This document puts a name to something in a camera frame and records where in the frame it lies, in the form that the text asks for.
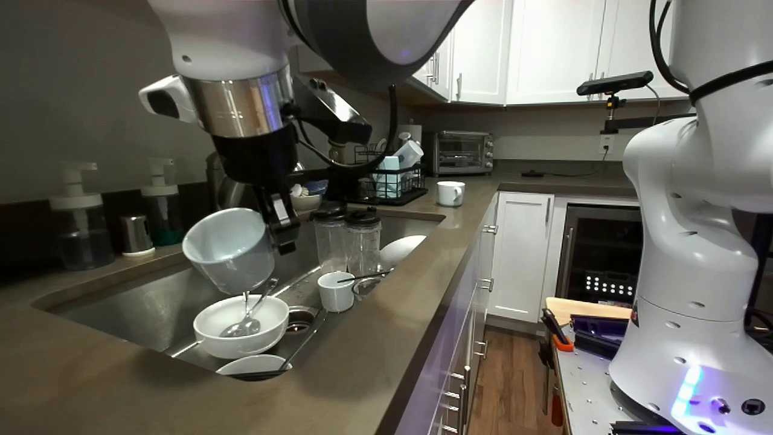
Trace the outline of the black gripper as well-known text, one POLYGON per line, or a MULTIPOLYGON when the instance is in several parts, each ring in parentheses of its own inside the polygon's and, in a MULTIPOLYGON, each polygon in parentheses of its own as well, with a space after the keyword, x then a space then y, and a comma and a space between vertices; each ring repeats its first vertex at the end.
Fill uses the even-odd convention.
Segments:
POLYGON ((253 137, 212 137, 209 186, 223 204, 251 199, 272 231, 298 228, 289 186, 298 166, 289 128, 253 137))

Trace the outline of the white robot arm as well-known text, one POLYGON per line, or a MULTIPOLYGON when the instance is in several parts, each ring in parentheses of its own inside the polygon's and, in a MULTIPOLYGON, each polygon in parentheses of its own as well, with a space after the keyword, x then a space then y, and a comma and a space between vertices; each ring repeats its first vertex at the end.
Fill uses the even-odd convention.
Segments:
POLYGON ((137 99, 202 128, 230 178, 253 187, 264 221, 294 224, 294 122, 318 90, 289 71, 304 46, 338 74, 392 85, 420 70, 473 0, 148 0, 173 71, 137 99))

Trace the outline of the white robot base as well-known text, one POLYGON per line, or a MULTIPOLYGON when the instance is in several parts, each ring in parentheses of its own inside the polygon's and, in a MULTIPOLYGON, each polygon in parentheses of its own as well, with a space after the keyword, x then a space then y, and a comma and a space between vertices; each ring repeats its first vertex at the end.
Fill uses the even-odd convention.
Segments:
POLYGON ((734 214, 773 212, 773 0, 650 10, 659 74, 694 110, 630 137, 642 255, 610 382, 685 435, 773 435, 773 354, 743 329, 759 255, 734 214))

